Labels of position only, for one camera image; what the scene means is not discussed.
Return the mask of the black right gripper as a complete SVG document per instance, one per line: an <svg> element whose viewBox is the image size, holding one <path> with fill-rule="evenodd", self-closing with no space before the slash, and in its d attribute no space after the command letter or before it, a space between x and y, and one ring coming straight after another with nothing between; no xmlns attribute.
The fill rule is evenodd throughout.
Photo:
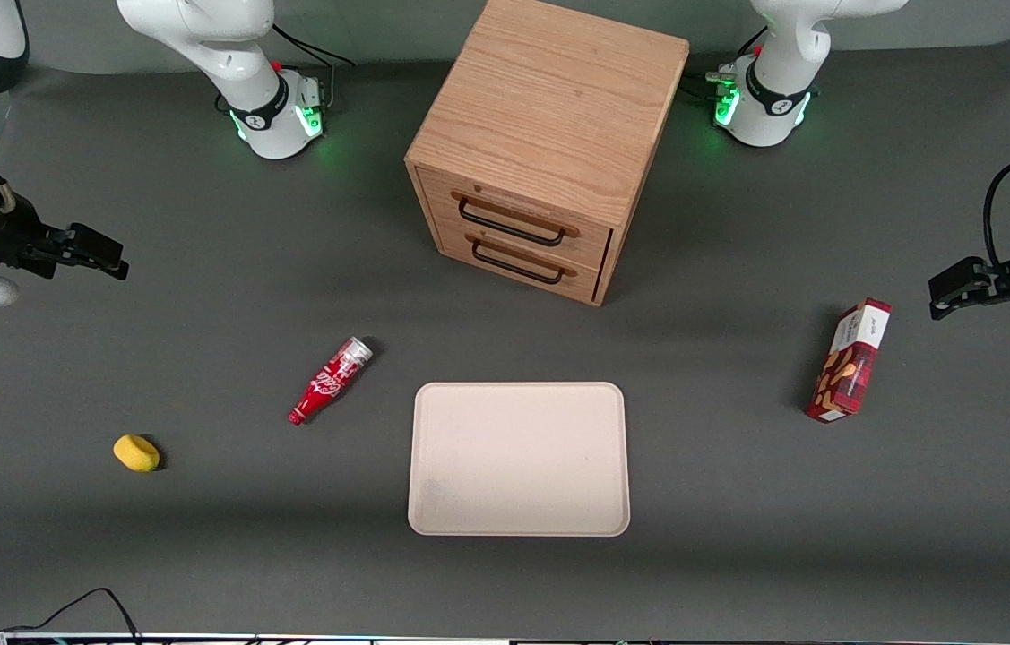
<svg viewBox="0 0 1010 645"><path fill-rule="evenodd" d="M32 204L12 189L0 186L0 266L29 271L46 280L58 266L91 268L126 280L129 265L121 261L124 247L110 236L80 223L66 231L42 223Z"/></svg>

